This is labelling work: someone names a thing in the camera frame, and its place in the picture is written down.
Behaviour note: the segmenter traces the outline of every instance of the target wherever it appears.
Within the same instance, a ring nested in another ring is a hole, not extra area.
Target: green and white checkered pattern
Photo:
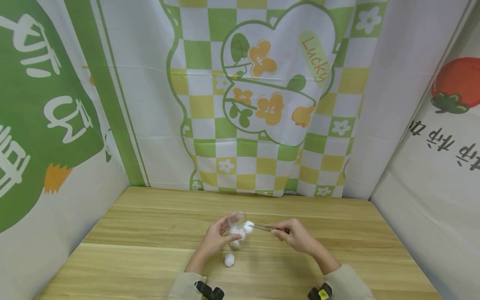
[[[341,197],[386,1],[359,1],[355,6],[313,1],[328,9],[341,44],[332,87],[319,101],[302,144],[285,146],[263,133],[245,133],[223,111],[223,94],[230,84],[221,65],[223,41],[237,24],[273,24],[297,2],[165,0],[180,38],[169,75],[187,114],[181,131],[196,166],[191,189]],[[368,12],[368,17],[378,12],[381,22],[363,28],[359,23]]]

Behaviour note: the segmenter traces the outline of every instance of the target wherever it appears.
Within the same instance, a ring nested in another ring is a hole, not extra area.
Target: glass jar
[[[230,226],[228,229],[229,234],[240,234],[241,240],[234,240],[228,243],[229,247],[232,250],[240,250],[245,246],[245,230],[243,226],[247,222],[247,214],[242,211],[234,211],[231,212],[228,216],[228,225]]]

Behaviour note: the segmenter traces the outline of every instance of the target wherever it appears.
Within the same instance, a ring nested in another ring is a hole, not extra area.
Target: jar opening
[[[231,212],[228,216],[228,224],[233,228],[243,228],[247,222],[247,214],[242,211]]]

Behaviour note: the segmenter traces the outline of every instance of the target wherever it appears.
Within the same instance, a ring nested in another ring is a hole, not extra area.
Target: black wrist strap
[[[212,290],[206,283],[203,281],[195,282],[195,287],[205,298],[208,300],[222,300],[225,296],[221,288],[215,288]]]
[[[327,300],[333,295],[332,288],[324,283],[320,288],[312,288],[308,293],[309,300]]]

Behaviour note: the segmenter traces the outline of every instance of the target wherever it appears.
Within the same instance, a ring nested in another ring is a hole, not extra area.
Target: wood grain surface
[[[141,187],[125,190],[38,299],[166,299],[208,226],[234,210],[254,223],[298,218],[355,268],[378,300],[441,299],[368,201]],[[247,236],[232,268],[223,266],[228,252],[225,247],[205,270],[226,300],[307,299],[322,283],[312,258],[265,231]]]

